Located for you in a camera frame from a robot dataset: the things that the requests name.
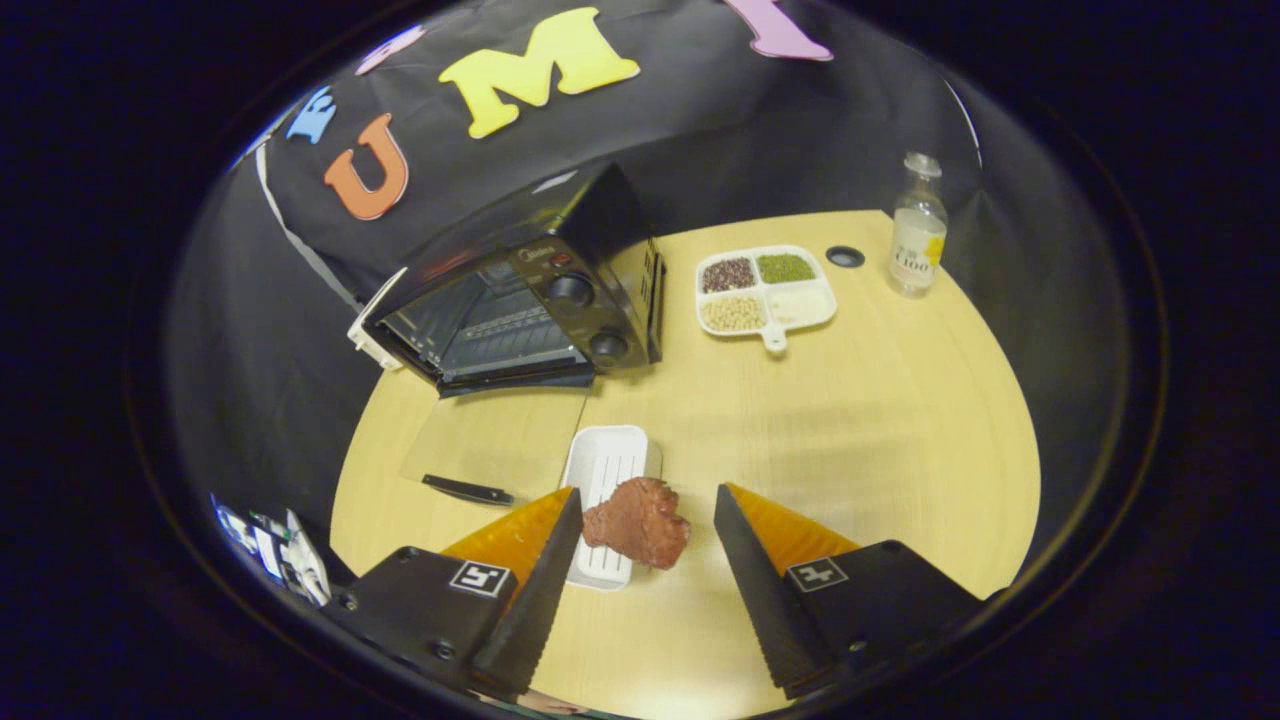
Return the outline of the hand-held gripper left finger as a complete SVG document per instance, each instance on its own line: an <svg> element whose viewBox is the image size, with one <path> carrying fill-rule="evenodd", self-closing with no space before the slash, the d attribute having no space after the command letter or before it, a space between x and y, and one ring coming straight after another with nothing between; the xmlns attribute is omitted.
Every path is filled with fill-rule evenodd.
<svg viewBox="0 0 1280 720"><path fill-rule="evenodd" d="M438 685L515 700L540 662L581 530L581 496L564 487L443 551L397 548L323 611Z"/></svg>

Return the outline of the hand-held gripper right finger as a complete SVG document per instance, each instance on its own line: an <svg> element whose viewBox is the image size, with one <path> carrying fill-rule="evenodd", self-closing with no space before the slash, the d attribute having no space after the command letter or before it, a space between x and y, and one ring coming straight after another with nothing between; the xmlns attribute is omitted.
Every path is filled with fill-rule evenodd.
<svg viewBox="0 0 1280 720"><path fill-rule="evenodd" d="M983 607L904 542L859 544L741 486L719 486L714 528L788 700L897 673Z"/></svg>

